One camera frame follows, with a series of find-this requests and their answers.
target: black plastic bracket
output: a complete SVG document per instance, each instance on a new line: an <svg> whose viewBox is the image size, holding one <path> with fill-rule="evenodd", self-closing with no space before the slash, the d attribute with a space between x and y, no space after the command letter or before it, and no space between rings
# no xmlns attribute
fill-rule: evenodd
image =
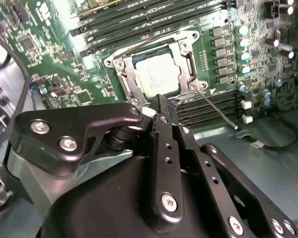
<svg viewBox="0 0 298 238"><path fill-rule="evenodd" d="M46 123L49 132L34 132L31 124L35 121ZM93 158L111 128L137 126L142 121L141 112L128 103L25 112L14 122L10 143L19 156L50 174L67 176L77 170L82 160L92 160L89 157ZM77 143L74 151L59 146L64 137Z"/></svg>

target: wire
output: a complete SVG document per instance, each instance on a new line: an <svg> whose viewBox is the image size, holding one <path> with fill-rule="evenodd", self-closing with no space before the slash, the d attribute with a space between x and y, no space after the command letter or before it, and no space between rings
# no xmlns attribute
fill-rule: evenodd
<svg viewBox="0 0 298 238"><path fill-rule="evenodd" d="M10 49L10 47L6 44L6 42L1 37L0 37L0 45L7 51L7 53L15 61L17 66L20 68L20 70L22 72L22 75L23 75L23 78L24 78L24 85L23 85L19 100L17 102L17 105L15 107L15 110L13 112L13 115L11 116L11 121L8 124L5 131L0 135L0 146L1 146L4 143L4 141L6 141L10 137L10 134L11 134L12 129L13 129L14 119L16 118L17 115L19 115L22 112L22 109L23 109L23 106L24 106L24 103L25 103L25 100L26 100L26 96L27 96L27 91L28 91L28 88L30 86L31 79L30 79L29 73L27 71L27 68L24 66L22 61L13 52L13 50Z"/></svg>
<svg viewBox="0 0 298 238"><path fill-rule="evenodd" d="M247 135L243 136L243 138L246 138L251 143L251 145L257 144L257 145L260 145L257 148L263 148L263 149L269 150L269 151L281 152L281 151L286 151L286 150L289 150L289 149L297 146L298 145L298 128L294 124L292 124L291 122L285 120L284 118L282 118L281 116L279 116L275 112L271 113L270 115L274 119L276 119L277 121L281 122L285 127L291 129L294 132L295 139L290 144L284 145L284 146L270 146L270 145L266 145L263 142L260 142L255 137L253 137L251 134L247 134Z"/></svg>

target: microchip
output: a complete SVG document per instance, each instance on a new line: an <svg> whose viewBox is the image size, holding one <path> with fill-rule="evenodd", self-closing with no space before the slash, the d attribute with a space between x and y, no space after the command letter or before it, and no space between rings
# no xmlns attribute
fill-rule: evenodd
<svg viewBox="0 0 298 238"><path fill-rule="evenodd" d="M137 85L148 98L165 95L179 89L180 69L169 53L144 59L136 63Z"/></svg>
<svg viewBox="0 0 298 238"><path fill-rule="evenodd" d="M253 94L259 94L259 92L260 92L259 88L255 88L255 89L253 90Z"/></svg>
<svg viewBox="0 0 298 238"><path fill-rule="evenodd" d="M223 35L223 28L221 26L214 27L210 30L212 36L221 36Z"/></svg>
<svg viewBox="0 0 298 238"><path fill-rule="evenodd" d="M31 50L35 47L31 37L24 38L20 41L20 44L23 46L25 50Z"/></svg>
<svg viewBox="0 0 298 238"><path fill-rule="evenodd" d="M227 75L228 74L228 68L227 67L222 67L217 69L218 75Z"/></svg>
<svg viewBox="0 0 298 238"><path fill-rule="evenodd" d="M215 63L217 66L223 66L223 65L227 65L227 59L226 58L220 58L215 60Z"/></svg>
<svg viewBox="0 0 298 238"><path fill-rule="evenodd" d="M212 40L212 45L215 47L224 46L225 39L223 37Z"/></svg>
<svg viewBox="0 0 298 238"><path fill-rule="evenodd" d="M214 50L215 57L221 57L226 55L226 49L224 47Z"/></svg>
<svg viewBox="0 0 298 238"><path fill-rule="evenodd" d="M274 71L275 69L276 69L276 65L275 64L272 64L272 65L268 66L268 70L270 72Z"/></svg>
<svg viewBox="0 0 298 238"><path fill-rule="evenodd" d="M228 76L219 77L218 81L219 81L220 84L229 83L229 77Z"/></svg>
<svg viewBox="0 0 298 238"><path fill-rule="evenodd" d="M245 5L245 12L249 12L253 10L253 4L251 2L248 2L246 5Z"/></svg>
<svg viewBox="0 0 298 238"><path fill-rule="evenodd" d="M268 21L267 22L267 29L274 28L274 21Z"/></svg>
<svg viewBox="0 0 298 238"><path fill-rule="evenodd" d="M249 87L252 85L252 80L246 80L246 81L244 81L244 84L246 87Z"/></svg>
<svg viewBox="0 0 298 238"><path fill-rule="evenodd" d="M252 58L259 57L259 50L252 50Z"/></svg>
<svg viewBox="0 0 298 238"><path fill-rule="evenodd" d="M293 69L293 66L291 64L286 64L284 66L284 72L291 72Z"/></svg>

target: green circuit board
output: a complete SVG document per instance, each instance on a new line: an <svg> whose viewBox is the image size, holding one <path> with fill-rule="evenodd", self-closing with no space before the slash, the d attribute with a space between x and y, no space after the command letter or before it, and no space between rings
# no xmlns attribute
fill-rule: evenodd
<svg viewBox="0 0 298 238"><path fill-rule="evenodd" d="M28 67L47 108L130 102L133 92L127 95L117 68L106 65L107 59L137 44L140 47L133 48L133 54L146 54L153 48L159 52L162 46L171 49L171 43L181 48L183 39L167 36L193 32L195 39L186 51L187 67L192 80L207 82L207 95L220 95L244 85L244 93L251 94L255 114L271 104L290 110L298 107L294 82L298 57L290 59L280 51L295 51L287 44L295 14L270 19L264 2L0 0L0 23L3 37ZM270 38L279 39L280 45L268 45ZM179 88L168 95L180 95L182 103L199 99L191 89L190 85L189 93L181 95ZM272 93L269 102L262 94L265 89ZM137 104L146 103L137 100Z"/></svg>

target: capacitor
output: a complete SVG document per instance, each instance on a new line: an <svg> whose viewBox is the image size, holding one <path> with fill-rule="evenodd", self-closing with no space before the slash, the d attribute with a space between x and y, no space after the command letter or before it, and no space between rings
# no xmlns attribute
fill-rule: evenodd
<svg viewBox="0 0 298 238"><path fill-rule="evenodd" d="M262 92L262 96L266 100L273 98L273 94L268 89L264 89L264 91Z"/></svg>
<svg viewBox="0 0 298 238"><path fill-rule="evenodd" d="M291 15L294 12L294 8L292 6L280 6L279 12L283 14Z"/></svg>
<svg viewBox="0 0 298 238"><path fill-rule="evenodd" d="M249 53L242 51L238 54L238 58L243 61L247 61L249 59Z"/></svg>
<svg viewBox="0 0 298 238"><path fill-rule="evenodd" d="M292 59L295 56L293 51L286 51L286 50L281 50L280 54L282 56L285 56L285 57L289 58L289 59Z"/></svg>
<svg viewBox="0 0 298 238"><path fill-rule="evenodd" d="M239 46L239 47L247 47L248 46L248 39L239 39L238 41L237 41L237 45Z"/></svg>
<svg viewBox="0 0 298 238"><path fill-rule="evenodd" d="M236 28L236 32L237 32L237 34L239 34L241 36L246 36L246 34L248 32L248 27L244 26L244 25L238 26Z"/></svg>
<svg viewBox="0 0 298 238"><path fill-rule="evenodd" d="M293 5L294 0L279 0L281 4Z"/></svg>
<svg viewBox="0 0 298 238"><path fill-rule="evenodd" d="M279 45L279 40L277 40L277 39L269 38L269 39L266 39L265 42L266 42L267 45L270 45L270 46L273 46L273 47L277 47Z"/></svg>
<svg viewBox="0 0 298 238"><path fill-rule="evenodd" d="M275 82L275 86L276 87L281 87L283 85L283 81L281 79L278 79L276 82Z"/></svg>
<svg viewBox="0 0 298 238"><path fill-rule="evenodd" d="M39 92L41 95L45 95L48 93L48 90L46 88L40 88Z"/></svg>
<svg viewBox="0 0 298 238"><path fill-rule="evenodd" d="M245 92L247 90L247 87L245 86L244 83L240 82L238 84L238 89L239 89L240 92Z"/></svg>
<svg viewBox="0 0 298 238"><path fill-rule="evenodd" d="M243 74L247 74L250 72L250 67L243 64L240 68L239 68L239 72L243 73Z"/></svg>
<svg viewBox="0 0 298 238"><path fill-rule="evenodd" d="M262 103L263 103L264 106L268 107L268 106L271 106L273 104L273 100L263 98Z"/></svg>

